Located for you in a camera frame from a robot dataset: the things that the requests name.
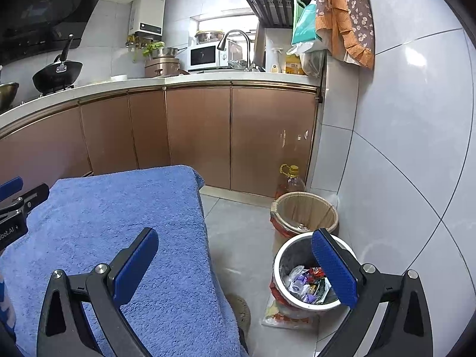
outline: microwave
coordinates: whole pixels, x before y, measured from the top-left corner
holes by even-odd
[[[243,59],[243,49],[234,41],[227,39],[224,51],[217,49],[219,44],[216,41],[190,46],[187,50],[189,71],[228,68],[229,60]]]

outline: screw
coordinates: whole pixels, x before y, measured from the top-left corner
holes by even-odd
[[[53,279],[59,279],[63,276],[62,270],[54,270],[53,271]]]
[[[95,268],[94,268],[94,271],[96,271],[96,273],[98,274],[104,274],[108,269],[108,265],[107,264],[104,264],[104,263],[101,263],[101,264],[98,264]]]
[[[364,264],[364,271],[368,274],[373,274],[375,272],[375,266],[370,263],[365,263]]]
[[[408,276],[412,279],[417,279],[418,273],[415,270],[408,270]]]

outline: blue towel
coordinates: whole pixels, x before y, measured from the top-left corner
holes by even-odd
[[[211,269],[201,186],[202,178],[184,166],[59,180],[28,217],[28,234],[0,257],[17,313],[17,344],[36,355],[41,305],[55,269],[89,272],[150,227],[159,234],[159,250],[121,308],[144,346],[164,357],[246,355]],[[85,306],[99,347],[112,356],[91,306]]]

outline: countertop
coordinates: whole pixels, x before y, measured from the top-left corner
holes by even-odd
[[[175,84],[194,83],[194,82],[216,82],[216,81],[257,81],[257,82],[279,82],[291,84],[303,84],[319,86],[320,79],[291,75],[287,73],[266,73],[266,72],[211,72],[195,73],[191,75],[180,75],[166,78],[141,78],[127,79],[118,82],[102,82],[88,84],[81,87],[75,87],[66,91],[57,92],[34,99],[25,104],[21,104],[10,111],[0,115],[0,129],[16,122],[30,114],[41,111],[42,109],[55,106],[73,99],[81,99],[85,96],[107,93],[110,91],[124,90],[128,88],[169,86]]]

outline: person's foot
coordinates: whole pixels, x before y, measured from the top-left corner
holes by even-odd
[[[225,297],[235,314],[238,327],[243,330],[245,336],[247,336],[251,325],[251,312],[249,311],[248,304],[242,297],[235,294],[227,294]]]

